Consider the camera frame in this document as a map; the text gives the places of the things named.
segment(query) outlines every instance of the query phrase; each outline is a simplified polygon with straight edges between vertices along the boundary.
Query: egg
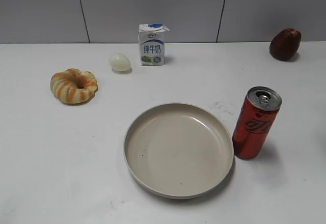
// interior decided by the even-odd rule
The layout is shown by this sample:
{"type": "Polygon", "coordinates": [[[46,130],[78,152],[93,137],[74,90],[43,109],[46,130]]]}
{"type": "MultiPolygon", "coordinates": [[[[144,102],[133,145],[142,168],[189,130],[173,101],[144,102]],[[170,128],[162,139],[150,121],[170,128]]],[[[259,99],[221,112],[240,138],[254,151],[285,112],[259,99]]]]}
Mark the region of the egg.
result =
{"type": "Polygon", "coordinates": [[[127,71],[131,68],[129,59],[122,53],[114,53],[109,58],[112,69],[116,71],[127,71]]]}

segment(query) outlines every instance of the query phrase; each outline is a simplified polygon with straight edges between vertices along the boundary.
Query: pull tab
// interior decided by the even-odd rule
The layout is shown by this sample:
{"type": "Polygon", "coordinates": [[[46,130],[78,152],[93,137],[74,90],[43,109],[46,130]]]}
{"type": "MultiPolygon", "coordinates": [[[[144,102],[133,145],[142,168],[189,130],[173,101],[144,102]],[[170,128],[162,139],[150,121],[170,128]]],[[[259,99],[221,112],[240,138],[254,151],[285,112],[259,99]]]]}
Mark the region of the pull tab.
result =
{"type": "Polygon", "coordinates": [[[269,98],[266,95],[260,95],[259,96],[259,103],[263,106],[268,106],[269,104],[269,98]]]}

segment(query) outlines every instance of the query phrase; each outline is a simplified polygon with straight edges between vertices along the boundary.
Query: can lid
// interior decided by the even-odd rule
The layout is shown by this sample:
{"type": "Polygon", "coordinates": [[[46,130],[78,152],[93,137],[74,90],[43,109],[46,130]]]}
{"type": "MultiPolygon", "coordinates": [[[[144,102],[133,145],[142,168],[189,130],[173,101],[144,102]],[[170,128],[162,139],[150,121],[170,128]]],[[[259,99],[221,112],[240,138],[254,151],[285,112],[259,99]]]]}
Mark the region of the can lid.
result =
{"type": "Polygon", "coordinates": [[[247,97],[254,106],[266,111],[279,109],[282,104],[281,96],[266,87],[251,88],[247,93],[247,97]]]}

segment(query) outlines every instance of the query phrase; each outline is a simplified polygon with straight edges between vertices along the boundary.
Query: plate rim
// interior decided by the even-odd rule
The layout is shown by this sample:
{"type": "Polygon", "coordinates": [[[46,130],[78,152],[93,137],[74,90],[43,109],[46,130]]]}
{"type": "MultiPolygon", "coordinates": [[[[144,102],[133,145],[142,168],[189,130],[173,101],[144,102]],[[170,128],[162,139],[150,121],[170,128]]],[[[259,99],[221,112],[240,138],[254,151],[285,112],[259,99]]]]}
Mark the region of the plate rim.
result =
{"type": "Polygon", "coordinates": [[[232,169],[232,166],[233,166],[233,161],[234,161],[234,148],[233,148],[233,144],[232,144],[232,138],[231,138],[231,134],[229,132],[229,130],[226,128],[226,126],[224,125],[224,123],[218,118],[216,117],[215,115],[213,115],[211,112],[209,112],[208,110],[202,108],[202,107],[199,107],[199,106],[196,106],[196,105],[193,105],[193,104],[189,104],[189,103],[181,103],[181,102],[172,102],[172,103],[162,103],[162,104],[159,104],[159,105],[156,105],[156,106],[153,106],[145,111],[143,111],[141,114],[139,114],[132,122],[131,124],[128,126],[126,132],[125,132],[125,135],[124,135],[124,138],[123,138],[123,157],[124,157],[124,161],[127,165],[127,168],[128,168],[128,171],[129,173],[132,175],[132,177],[136,180],[136,182],[138,184],[140,184],[143,188],[145,188],[146,190],[158,195],[158,196],[161,196],[161,197],[164,197],[164,198],[167,198],[167,199],[179,199],[179,200],[185,200],[185,199],[192,199],[192,198],[196,198],[196,197],[199,197],[201,195],[204,195],[208,192],[210,192],[211,190],[215,189],[217,186],[219,186],[224,180],[225,178],[228,176],[228,174],[230,173],[231,169],[232,169]],[[138,120],[138,118],[140,116],[142,116],[143,114],[145,114],[146,112],[152,110],[152,109],[155,109],[157,107],[161,107],[161,106],[165,106],[165,105],[173,105],[173,104],[179,104],[179,105],[187,105],[187,106],[192,106],[192,107],[195,107],[195,108],[198,108],[198,109],[201,109],[203,111],[205,111],[206,113],[208,113],[209,115],[211,115],[213,118],[215,118],[221,125],[222,127],[224,128],[224,130],[226,131],[227,133],[227,136],[228,138],[230,139],[230,146],[231,146],[231,158],[232,160],[230,161],[230,165],[228,166],[228,170],[226,172],[226,174],[223,176],[223,178],[221,179],[221,181],[219,183],[217,183],[215,186],[213,186],[212,188],[204,191],[204,192],[201,192],[201,193],[198,193],[198,194],[193,194],[193,195],[169,195],[169,194],[166,194],[166,193],[163,193],[161,191],[158,191],[150,186],[148,186],[147,184],[145,184],[141,179],[139,179],[136,174],[133,172],[133,170],[131,169],[130,165],[129,165],[129,162],[127,160],[127,156],[126,156],[126,145],[127,145],[127,142],[126,142],[126,138],[127,138],[127,135],[131,129],[131,127],[133,126],[133,124],[135,123],[136,120],[138,120]]]}

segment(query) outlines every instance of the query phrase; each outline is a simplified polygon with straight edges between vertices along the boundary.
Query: tile grout line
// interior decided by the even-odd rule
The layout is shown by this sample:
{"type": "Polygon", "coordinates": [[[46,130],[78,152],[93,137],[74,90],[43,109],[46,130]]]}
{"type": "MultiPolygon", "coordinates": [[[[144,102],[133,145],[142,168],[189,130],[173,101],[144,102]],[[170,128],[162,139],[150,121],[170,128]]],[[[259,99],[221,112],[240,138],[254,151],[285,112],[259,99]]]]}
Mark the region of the tile grout line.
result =
{"type": "Polygon", "coordinates": [[[223,18],[223,12],[224,12],[224,6],[225,6],[225,0],[223,0],[223,6],[222,6],[222,11],[221,11],[220,24],[219,24],[219,28],[218,28],[218,35],[216,36],[216,42],[218,42],[218,39],[219,39],[221,23],[222,23],[222,18],[223,18]]]}
{"type": "Polygon", "coordinates": [[[88,43],[91,43],[90,40],[90,35],[88,34],[88,29],[87,29],[87,24],[86,24],[86,19],[85,19],[85,14],[84,14],[84,9],[83,9],[83,5],[82,5],[82,0],[79,0],[80,3],[80,7],[81,7],[81,13],[83,14],[83,19],[84,19],[84,24],[85,24],[85,29],[86,29],[86,34],[87,34],[87,38],[88,38],[88,43]]]}

